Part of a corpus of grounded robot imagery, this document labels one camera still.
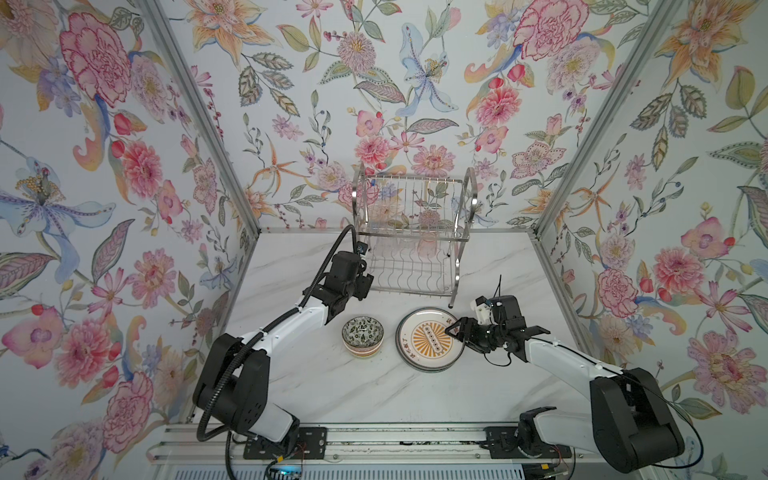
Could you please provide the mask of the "patterned plate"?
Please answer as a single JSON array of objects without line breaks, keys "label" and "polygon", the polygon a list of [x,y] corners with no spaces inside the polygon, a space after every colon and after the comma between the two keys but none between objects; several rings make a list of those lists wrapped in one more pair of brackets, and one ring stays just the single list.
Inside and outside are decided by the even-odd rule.
[{"label": "patterned plate", "polygon": [[446,329],[458,319],[438,308],[421,308],[405,316],[396,330],[398,353],[406,364],[421,372],[449,369],[461,357],[464,345]]}]

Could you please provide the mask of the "pink tinted glass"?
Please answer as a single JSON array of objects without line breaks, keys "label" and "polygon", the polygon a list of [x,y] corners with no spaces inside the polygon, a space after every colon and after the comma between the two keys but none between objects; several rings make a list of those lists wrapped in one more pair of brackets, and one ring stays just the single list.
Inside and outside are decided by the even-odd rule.
[{"label": "pink tinted glass", "polygon": [[417,242],[416,252],[421,260],[431,260],[437,257],[439,242],[435,234],[424,234]]}]

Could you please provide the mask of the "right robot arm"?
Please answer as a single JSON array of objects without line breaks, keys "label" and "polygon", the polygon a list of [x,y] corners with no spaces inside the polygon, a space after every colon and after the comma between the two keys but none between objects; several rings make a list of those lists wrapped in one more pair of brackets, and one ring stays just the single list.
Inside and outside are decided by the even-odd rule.
[{"label": "right robot arm", "polygon": [[655,378],[642,368],[623,370],[550,339],[530,326],[511,296],[479,297],[471,317],[446,327],[446,334],[479,354],[504,350],[510,359],[545,370],[587,401],[586,413],[553,406],[519,416],[499,444],[529,457],[560,446],[600,455],[613,469],[631,473],[682,455],[685,442]]}]

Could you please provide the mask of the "red patterned bowl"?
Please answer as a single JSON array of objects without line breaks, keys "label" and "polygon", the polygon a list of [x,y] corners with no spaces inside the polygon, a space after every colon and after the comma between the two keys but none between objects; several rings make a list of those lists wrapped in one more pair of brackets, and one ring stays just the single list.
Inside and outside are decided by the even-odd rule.
[{"label": "red patterned bowl", "polygon": [[358,316],[348,320],[342,327],[341,337],[347,347],[367,350],[383,341],[384,327],[373,317]]}]

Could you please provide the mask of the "orange white bowl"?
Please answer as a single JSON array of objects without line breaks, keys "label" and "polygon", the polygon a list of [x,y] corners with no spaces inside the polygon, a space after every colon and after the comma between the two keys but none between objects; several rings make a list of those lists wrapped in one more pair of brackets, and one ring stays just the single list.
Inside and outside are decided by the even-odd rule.
[{"label": "orange white bowl", "polygon": [[356,348],[346,346],[345,349],[353,357],[362,359],[362,358],[370,358],[376,355],[380,350],[380,346],[371,347],[368,349],[356,349]]}]

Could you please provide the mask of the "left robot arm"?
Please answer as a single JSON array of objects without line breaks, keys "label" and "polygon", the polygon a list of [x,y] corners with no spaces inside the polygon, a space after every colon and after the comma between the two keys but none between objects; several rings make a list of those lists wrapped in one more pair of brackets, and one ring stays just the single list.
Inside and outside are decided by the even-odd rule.
[{"label": "left robot arm", "polygon": [[224,333],[213,342],[193,394],[202,410],[199,442],[237,434],[294,448],[300,421],[269,400],[271,361],[290,341],[326,326],[350,299],[364,300],[373,282],[357,252],[337,252],[329,262],[298,305],[254,333]]}]

